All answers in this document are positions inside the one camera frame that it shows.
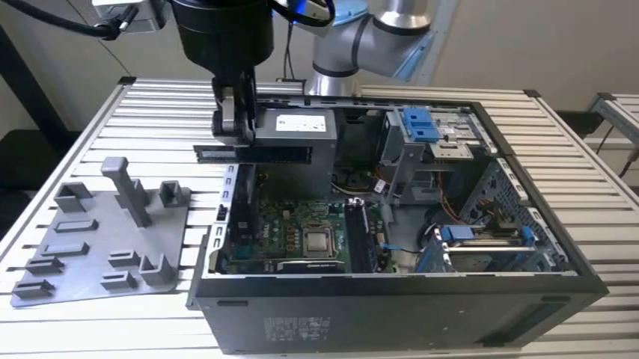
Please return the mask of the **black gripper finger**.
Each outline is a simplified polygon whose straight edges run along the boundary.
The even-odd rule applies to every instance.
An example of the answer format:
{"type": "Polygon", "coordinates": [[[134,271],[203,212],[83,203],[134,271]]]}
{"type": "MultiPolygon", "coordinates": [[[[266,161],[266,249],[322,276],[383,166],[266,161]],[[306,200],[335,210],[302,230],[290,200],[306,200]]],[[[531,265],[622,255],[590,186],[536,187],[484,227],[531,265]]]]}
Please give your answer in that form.
{"type": "Polygon", "coordinates": [[[255,71],[212,78],[216,110],[212,115],[212,136],[227,145],[252,145],[256,127],[255,71]]]}

